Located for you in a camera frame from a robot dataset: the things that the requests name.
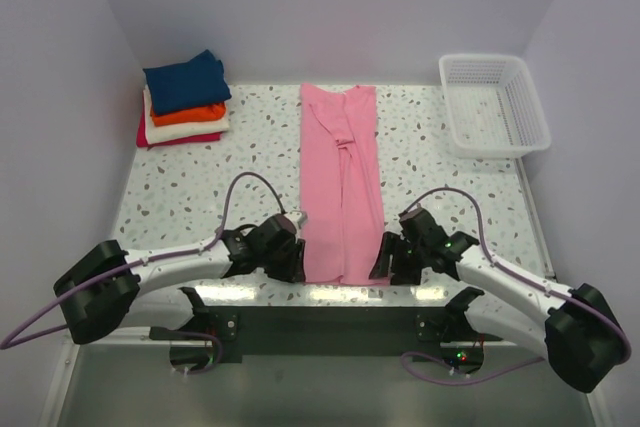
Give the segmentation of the pink t shirt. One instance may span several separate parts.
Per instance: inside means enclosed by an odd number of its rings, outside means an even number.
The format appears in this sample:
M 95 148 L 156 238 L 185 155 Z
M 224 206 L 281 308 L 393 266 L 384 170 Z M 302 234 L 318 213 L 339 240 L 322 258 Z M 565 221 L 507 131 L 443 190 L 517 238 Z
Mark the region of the pink t shirt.
M 300 89 L 304 271 L 313 284 L 384 285 L 369 277 L 384 234 L 373 86 Z

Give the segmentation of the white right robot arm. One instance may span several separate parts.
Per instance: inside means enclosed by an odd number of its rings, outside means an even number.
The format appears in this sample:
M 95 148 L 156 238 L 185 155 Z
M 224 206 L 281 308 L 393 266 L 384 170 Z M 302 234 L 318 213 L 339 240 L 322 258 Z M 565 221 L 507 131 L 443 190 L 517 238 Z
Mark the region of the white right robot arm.
M 464 232 L 447 234 L 418 208 L 400 217 L 401 231 L 382 237 L 369 277 L 417 285 L 424 270 L 464 283 L 435 324 L 441 340 L 498 337 L 547 361 L 570 387 L 590 393 L 631 348 L 602 293 L 537 277 L 491 253 Z

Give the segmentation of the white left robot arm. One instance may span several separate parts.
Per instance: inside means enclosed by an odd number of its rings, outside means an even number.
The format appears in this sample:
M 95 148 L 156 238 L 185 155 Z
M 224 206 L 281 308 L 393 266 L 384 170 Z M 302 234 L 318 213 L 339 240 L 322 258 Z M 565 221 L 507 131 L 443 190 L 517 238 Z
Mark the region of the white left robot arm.
M 184 305 L 170 315 L 168 301 L 140 307 L 141 298 L 189 282 L 249 275 L 257 269 L 283 282 L 305 280 L 305 241 L 299 237 L 307 221 L 301 211 L 269 217 L 244 234 L 221 230 L 211 239 L 178 248 L 125 250 L 116 240 L 99 243 L 54 284 L 54 293 L 78 345 L 101 340 L 118 328 L 162 326 L 185 339 L 200 337 L 207 315 Z

